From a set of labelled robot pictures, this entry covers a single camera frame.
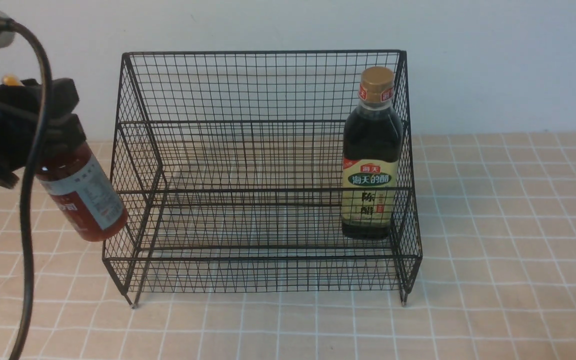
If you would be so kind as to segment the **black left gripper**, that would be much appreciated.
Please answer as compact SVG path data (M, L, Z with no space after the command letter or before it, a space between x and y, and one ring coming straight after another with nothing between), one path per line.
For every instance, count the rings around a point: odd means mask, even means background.
M26 166L38 124L41 89L35 79L25 79L20 86L0 84L0 187L14 188L19 181L15 171ZM86 142L74 112L79 100L73 79L53 80L40 160L73 153Z

